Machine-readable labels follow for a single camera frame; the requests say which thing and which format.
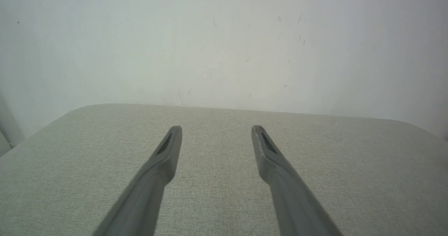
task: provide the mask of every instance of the white wall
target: white wall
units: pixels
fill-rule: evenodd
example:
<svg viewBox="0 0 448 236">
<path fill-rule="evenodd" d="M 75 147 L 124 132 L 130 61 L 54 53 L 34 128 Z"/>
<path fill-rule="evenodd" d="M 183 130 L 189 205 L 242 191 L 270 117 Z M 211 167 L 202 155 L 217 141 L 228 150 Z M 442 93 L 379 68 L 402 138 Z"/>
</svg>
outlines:
<svg viewBox="0 0 448 236">
<path fill-rule="evenodd" d="M 69 110 L 126 102 L 377 117 L 446 137 L 447 8 L 0 0 L 0 127 L 18 143 Z"/>
</svg>

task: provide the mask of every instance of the textured fabric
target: textured fabric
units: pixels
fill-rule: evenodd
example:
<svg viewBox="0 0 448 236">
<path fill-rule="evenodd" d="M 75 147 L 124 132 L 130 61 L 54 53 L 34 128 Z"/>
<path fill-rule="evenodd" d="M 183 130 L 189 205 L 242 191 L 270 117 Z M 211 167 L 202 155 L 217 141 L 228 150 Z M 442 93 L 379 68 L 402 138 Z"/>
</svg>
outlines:
<svg viewBox="0 0 448 236">
<path fill-rule="evenodd" d="M 0 235 L 89 235 L 168 129 L 177 172 L 157 235 L 278 235 L 251 126 L 264 126 L 346 235 L 448 235 L 448 143 L 410 124 L 106 104 L 59 118 L 0 158 Z"/>
</svg>

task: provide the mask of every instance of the gray metal arm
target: gray metal arm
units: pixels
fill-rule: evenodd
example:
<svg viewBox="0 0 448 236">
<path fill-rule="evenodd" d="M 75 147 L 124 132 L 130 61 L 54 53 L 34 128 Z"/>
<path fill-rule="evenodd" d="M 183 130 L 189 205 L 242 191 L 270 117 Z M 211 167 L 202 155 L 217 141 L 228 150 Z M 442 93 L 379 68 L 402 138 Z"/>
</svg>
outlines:
<svg viewBox="0 0 448 236">
<path fill-rule="evenodd" d="M 258 171 L 270 186 L 282 236 L 341 235 L 315 196 L 261 126 L 253 126 Z"/>
<path fill-rule="evenodd" d="M 176 172 L 181 143 L 181 127 L 172 127 L 110 209 L 94 236 L 154 234 L 163 190 Z"/>
</svg>

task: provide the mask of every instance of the beige fabric surface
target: beige fabric surface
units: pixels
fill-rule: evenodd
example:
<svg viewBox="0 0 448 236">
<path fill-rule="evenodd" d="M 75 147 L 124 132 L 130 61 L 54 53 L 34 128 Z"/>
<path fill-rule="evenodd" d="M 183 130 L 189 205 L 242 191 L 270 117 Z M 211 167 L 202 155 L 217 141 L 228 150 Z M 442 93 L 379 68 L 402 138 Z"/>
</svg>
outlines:
<svg viewBox="0 0 448 236">
<path fill-rule="evenodd" d="M 264 126 L 346 235 L 448 235 L 448 143 L 379 119 L 106 104 L 0 157 L 0 235 L 90 235 L 168 129 L 177 172 L 157 235 L 278 235 L 251 126 Z"/>
</svg>

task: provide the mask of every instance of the wall mark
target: wall mark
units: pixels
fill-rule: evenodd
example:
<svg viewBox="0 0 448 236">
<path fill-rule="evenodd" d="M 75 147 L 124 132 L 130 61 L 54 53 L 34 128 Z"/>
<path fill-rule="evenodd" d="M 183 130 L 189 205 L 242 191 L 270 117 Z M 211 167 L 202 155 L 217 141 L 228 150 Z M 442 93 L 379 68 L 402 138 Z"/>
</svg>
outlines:
<svg viewBox="0 0 448 236">
<path fill-rule="evenodd" d="M 181 99 L 182 106 L 185 106 L 184 101 L 182 100 L 182 96 L 181 96 L 181 89 L 178 88 L 178 89 L 177 89 L 177 92 L 179 93 L 179 99 Z"/>
</svg>

